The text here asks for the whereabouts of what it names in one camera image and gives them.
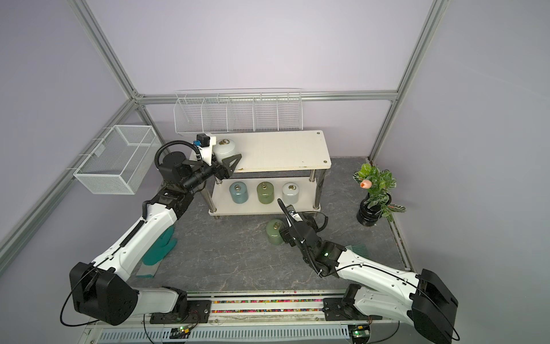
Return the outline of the green rubber glove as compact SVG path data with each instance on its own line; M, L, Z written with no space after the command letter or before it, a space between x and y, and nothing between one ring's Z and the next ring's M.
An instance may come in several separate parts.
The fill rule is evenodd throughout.
M178 240L173 237L174 232L174 226L167 228L144 254L136 274L138 278L153 278L156 275L160 263L168 253L173 250L178 242Z

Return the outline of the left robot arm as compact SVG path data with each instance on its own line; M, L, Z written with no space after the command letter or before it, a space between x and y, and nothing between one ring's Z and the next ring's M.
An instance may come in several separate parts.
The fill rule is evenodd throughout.
M89 263L70 271L66 303L74 310L109 325L120 325L135 315L168 314L186 320L187 293L178 288L133 288L128 279L146 253L185 212L199 189L215 177L230 178L242 155L236 150L214 153L206 134L189 143L173 140L162 145L153 162L163 177L158 193L143 202L140 219L119 240Z

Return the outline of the small blue tea canister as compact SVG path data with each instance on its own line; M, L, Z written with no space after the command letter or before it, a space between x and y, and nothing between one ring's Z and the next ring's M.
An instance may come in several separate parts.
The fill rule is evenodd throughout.
M235 204L244 204L249 199L247 185L242 181L232 183L229 187L229 192Z

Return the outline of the small white tea canister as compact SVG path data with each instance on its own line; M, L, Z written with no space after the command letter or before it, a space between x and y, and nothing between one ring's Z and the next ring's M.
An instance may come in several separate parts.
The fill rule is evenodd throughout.
M285 204L296 204L299 201L299 186L294 182L282 186L282 201Z

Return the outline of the potted plant with pink flower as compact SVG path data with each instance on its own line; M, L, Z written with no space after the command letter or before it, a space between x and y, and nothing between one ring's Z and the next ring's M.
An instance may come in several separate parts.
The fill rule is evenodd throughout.
M364 163L353 174L353 179L368 192L360 202L356 216L362 226L375 226L382 218L393 222L394 214L406 212L404 206L392 202L390 192L397 186L397 181L388 169L381 170L371 163Z

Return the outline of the small green tea canister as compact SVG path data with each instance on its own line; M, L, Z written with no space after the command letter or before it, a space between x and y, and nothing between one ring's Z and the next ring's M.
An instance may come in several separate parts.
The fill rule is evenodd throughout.
M270 204L274 201L274 185L270 182L260 182L256 193L261 204Z

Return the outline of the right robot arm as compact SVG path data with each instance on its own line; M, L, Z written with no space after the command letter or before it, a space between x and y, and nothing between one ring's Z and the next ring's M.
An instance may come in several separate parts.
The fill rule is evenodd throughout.
M283 241L299 249L318 277L350 282L342 308L411 325L432 343L461 339L455 329L458 300L435 272L406 272L367 259L322 239L305 214L281 199L277 203L287 221L280 232Z

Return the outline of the white mesh basket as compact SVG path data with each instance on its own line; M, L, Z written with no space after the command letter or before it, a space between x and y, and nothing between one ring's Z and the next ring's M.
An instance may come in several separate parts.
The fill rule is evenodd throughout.
M92 194L134 195L160 146L151 126L113 126L73 176Z

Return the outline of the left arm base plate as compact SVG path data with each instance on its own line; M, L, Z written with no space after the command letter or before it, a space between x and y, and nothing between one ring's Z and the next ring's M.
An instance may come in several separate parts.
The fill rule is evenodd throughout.
M165 324L201 324L209 321L212 302L210 300L187 300L177 305L172 312L153 313L149 323L152 325Z

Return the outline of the large green tea canister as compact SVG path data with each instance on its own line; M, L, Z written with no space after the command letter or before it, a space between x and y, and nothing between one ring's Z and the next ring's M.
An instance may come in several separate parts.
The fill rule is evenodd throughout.
M283 221L280 219L272 219L266 224L266 235L271 245L280 245L284 242L279 232L282 227Z

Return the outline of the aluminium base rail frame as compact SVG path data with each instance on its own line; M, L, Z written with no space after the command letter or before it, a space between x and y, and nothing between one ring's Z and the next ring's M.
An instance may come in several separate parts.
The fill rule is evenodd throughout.
M322 312L324 298L343 298L339 292L284 292L260 295L196 294L190 300L210 300L212 302L209 321L201 324L152 325L151 315L133 316L119 326L99 323L85 328L81 343L95 343L100 333L106 329L119 328L176 328L189 333L197 327L228 326L275 326L275 325L346 325L351 335L349 341L289 341L279 343L380 343L395 336L399 329L408 324L389 318L382 320L326 321Z

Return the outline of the large white tea canister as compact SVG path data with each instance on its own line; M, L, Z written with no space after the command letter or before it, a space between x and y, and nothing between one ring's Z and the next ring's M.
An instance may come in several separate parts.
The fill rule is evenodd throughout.
M232 139L222 138L213 147L213 153L217 162L222 163L223 159L236 155L236 143Z

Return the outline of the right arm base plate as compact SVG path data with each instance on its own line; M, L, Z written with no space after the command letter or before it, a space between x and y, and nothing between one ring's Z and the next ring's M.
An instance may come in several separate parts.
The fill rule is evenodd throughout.
M383 319L380 315L365 315L360 312L352 298L324 298L322 302L326 321Z

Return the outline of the white two-tier shelf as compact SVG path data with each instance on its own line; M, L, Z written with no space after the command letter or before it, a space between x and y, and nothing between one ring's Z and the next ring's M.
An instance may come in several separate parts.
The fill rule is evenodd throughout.
M299 212L318 212L325 181L331 168L324 133L320 130L279 131L260 133L214 134L216 142L222 138L236 143L236 154L242 159L230 179L217 180L213 190L204 189L203 199L211 216L238 216L278 214L277 201L282 199L282 186L294 182L299 186L299 201L291 204ZM242 181L247 185L249 199L235 204L229 187ZM256 188L260 182L274 185L274 201L259 202Z

